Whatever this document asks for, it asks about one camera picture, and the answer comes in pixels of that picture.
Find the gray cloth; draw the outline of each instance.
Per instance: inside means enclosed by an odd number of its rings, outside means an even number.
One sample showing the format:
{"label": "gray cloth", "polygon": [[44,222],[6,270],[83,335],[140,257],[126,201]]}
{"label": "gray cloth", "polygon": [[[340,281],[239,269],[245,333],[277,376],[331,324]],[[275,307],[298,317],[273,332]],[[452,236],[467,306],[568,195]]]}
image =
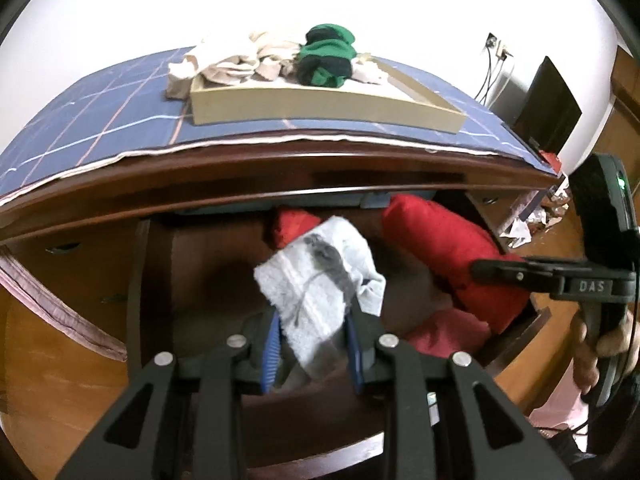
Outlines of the gray cloth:
{"label": "gray cloth", "polygon": [[256,267],[260,290],[278,310],[302,370],[321,380],[345,361],[342,323],[355,296],[380,315],[385,277],[367,241],[347,220],[331,217]]}

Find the black monitor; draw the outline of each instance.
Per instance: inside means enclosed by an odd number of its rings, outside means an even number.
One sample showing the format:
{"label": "black monitor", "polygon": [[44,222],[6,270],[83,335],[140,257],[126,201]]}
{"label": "black monitor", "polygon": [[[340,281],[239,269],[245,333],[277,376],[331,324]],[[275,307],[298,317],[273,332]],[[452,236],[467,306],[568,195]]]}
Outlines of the black monitor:
{"label": "black monitor", "polygon": [[558,154],[581,115],[569,87],[545,56],[512,129],[533,148]]}

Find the screw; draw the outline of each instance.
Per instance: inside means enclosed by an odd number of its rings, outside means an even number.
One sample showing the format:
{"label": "screw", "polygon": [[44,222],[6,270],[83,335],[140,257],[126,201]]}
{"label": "screw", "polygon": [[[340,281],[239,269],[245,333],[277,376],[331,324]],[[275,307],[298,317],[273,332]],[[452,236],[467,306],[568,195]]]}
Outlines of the screw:
{"label": "screw", "polygon": [[383,334],[378,339],[378,342],[385,348],[395,348],[398,346],[400,340],[397,335],[393,334]]}
{"label": "screw", "polygon": [[456,352],[453,354],[453,362],[458,366],[467,367],[471,364],[471,356],[466,352]]}
{"label": "screw", "polygon": [[160,352],[154,357],[154,362],[158,366],[167,366],[174,361],[174,355],[171,352]]}
{"label": "screw", "polygon": [[226,338],[226,344],[231,348],[242,348],[246,345],[246,338],[242,334],[233,334]]}

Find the pink cloth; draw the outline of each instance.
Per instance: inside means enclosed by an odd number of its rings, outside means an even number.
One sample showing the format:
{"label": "pink cloth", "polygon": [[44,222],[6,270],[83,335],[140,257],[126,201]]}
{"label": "pink cloth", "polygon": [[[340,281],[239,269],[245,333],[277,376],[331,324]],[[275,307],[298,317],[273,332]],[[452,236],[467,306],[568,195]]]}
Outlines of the pink cloth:
{"label": "pink cloth", "polygon": [[488,323],[458,308],[438,310],[406,340],[423,354],[448,358],[453,352],[474,354],[491,337]]}
{"label": "pink cloth", "polygon": [[531,412],[529,421],[538,428],[555,428],[560,424],[573,428],[587,420],[588,411],[574,383],[574,362],[571,361],[556,389],[542,407]]}
{"label": "pink cloth", "polygon": [[127,349],[122,341],[62,303],[5,246],[0,246],[0,285],[36,316],[73,341],[114,361],[127,360]]}

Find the human hand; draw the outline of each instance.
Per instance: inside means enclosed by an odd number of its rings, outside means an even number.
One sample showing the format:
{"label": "human hand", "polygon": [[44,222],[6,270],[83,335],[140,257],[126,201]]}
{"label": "human hand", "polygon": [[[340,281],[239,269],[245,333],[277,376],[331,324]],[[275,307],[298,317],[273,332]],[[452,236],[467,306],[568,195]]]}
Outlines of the human hand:
{"label": "human hand", "polygon": [[[578,312],[571,322],[571,332],[574,344],[574,382],[583,394],[591,390],[600,378],[598,371],[598,357],[613,357],[622,354],[629,349],[631,340],[631,329],[633,327],[633,313],[626,311],[624,323],[602,336],[596,345],[595,350],[585,343],[587,335],[587,325],[584,323],[582,314]],[[636,322],[636,335],[634,336],[628,363],[623,375],[629,375],[638,364],[638,352],[640,350],[640,327]],[[623,366],[625,357],[620,359],[620,366]]]}

